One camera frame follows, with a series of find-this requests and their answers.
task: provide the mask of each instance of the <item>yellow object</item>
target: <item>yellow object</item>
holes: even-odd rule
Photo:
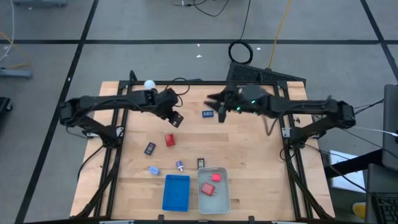
[[[366,216],[366,203],[365,202],[357,202],[353,205],[354,214],[359,217],[365,219]]]
[[[6,34],[4,34],[3,32],[0,31],[0,35],[2,35],[10,44],[12,43],[12,41],[7,37]],[[20,49],[20,48],[18,47],[18,45],[13,44],[13,46],[14,46],[17,50],[19,50],[23,56],[25,56],[25,58],[27,59],[28,63],[20,63],[20,64],[17,64],[17,65],[12,65],[12,66],[8,67],[7,69],[19,68],[19,67],[25,67],[25,66],[30,66],[30,65],[32,65],[32,61],[30,60],[28,54],[25,53],[22,49]]]
[[[281,22],[280,22],[280,24],[279,24],[278,31],[276,32],[276,36],[275,36],[275,40],[274,40],[274,46],[272,47],[272,53],[271,53],[271,58],[269,59],[268,68],[271,68],[272,59],[274,58],[274,52],[275,52],[276,42],[278,41],[279,33],[280,33],[280,31],[282,30],[282,26],[284,25],[284,21],[285,21],[287,12],[289,11],[289,8],[290,8],[291,3],[292,3],[292,0],[289,0],[288,3],[287,3],[287,6],[286,6],[285,13],[284,13],[284,15],[282,16],[282,20],[281,20]]]

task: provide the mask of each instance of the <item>yellow cable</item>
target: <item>yellow cable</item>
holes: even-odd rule
[[[279,33],[280,33],[280,31],[282,30],[282,26],[284,25],[284,21],[285,21],[287,12],[289,11],[290,4],[291,4],[291,3],[292,3],[292,0],[289,0],[288,3],[287,3],[287,6],[286,6],[285,13],[284,13],[284,15],[283,15],[283,17],[282,17],[282,20],[281,20],[280,24],[279,24],[278,31],[276,32],[275,41],[274,41],[274,46],[272,47],[272,53],[271,53],[271,58],[269,59],[268,68],[271,68],[272,59],[274,58],[274,52],[275,52],[276,42],[278,41]]]
[[[0,31],[0,35],[3,36],[11,44],[11,40],[7,37],[6,34],[4,34],[3,32]],[[25,56],[25,58],[27,59],[28,63],[20,63],[20,64],[17,64],[17,65],[12,65],[12,66],[8,67],[7,69],[17,68],[17,67],[25,67],[25,66],[32,65],[32,61],[31,61],[30,57],[28,56],[28,54],[25,53],[22,49],[20,49],[18,45],[13,44],[13,46],[15,46],[15,48],[17,50],[19,50],[23,56]]]

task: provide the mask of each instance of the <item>white ball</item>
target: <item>white ball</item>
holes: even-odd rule
[[[147,90],[151,90],[151,89],[155,88],[155,82],[153,80],[146,80],[144,82],[144,87]]]

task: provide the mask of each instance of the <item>red block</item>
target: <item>red block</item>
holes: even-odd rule
[[[213,174],[213,175],[211,176],[211,180],[214,181],[214,182],[220,182],[220,181],[221,181],[221,175],[219,175],[219,174]]]
[[[167,147],[170,147],[170,146],[174,146],[174,145],[175,145],[173,134],[168,134],[168,135],[166,135],[164,138],[165,138],[165,140],[166,140],[166,146],[167,146]]]
[[[216,189],[215,186],[205,182],[203,186],[201,187],[201,191],[209,196],[212,196],[214,194],[214,190]]]

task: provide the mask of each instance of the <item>wooden table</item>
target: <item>wooden table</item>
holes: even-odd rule
[[[115,95],[118,82],[103,82],[101,96]],[[143,86],[134,86],[133,90]],[[187,89],[185,85],[171,86],[177,93]],[[302,82],[288,82],[291,100],[307,99]],[[295,220],[286,164],[279,158],[282,139],[279,123],[273,133],[266,135],[260,116],[243,113],[228,113],[225,123],[218,119],[203,119],[201,111],[208,110],[203,104],[206,95],[220,92],[224,86],[191,86],[183,95],[183,107],[176,110],[184,116],[179,128],[173,127],[150,113],[129,112],[118,182],[112,212],[113,219],[156,220],[164,214],[166,220]],[[264,86],[273,93],[271,86]],[[113,111],[97,111],[95,120],[110,124]],[[300,124],[312,122],[310,115],[298,115]],[[174,134],[176,145],[166,147],[164,136]],[[144,154],[148,142],[156,144],[151,156]],[[316,140],[307,144],[318,147]],[[101,145],[100,139],[88,141],[85,159]],[[71,215],[87,204],[99,186],[103,150],[82,170],[73,201]],[[224,215],[202,215],[198,212],[197,159],[205,158],[207,167],[224,167],[228,171],[231,212]],[[180,173],[175,162],[184,163]],[[323,171],[320,153],[310,147],[302,149],[308,189],[318,203],[334,216],[330,194]],[[149,173],[148,167],[158,167],[162,174]],[[188,212],[162,210],[164,180],[166,174],[183,174],[191,177],[190,204]],[[298,189],[301,214],[305,207]],[[108,193],[104,194],[101,214],[105,214]]]

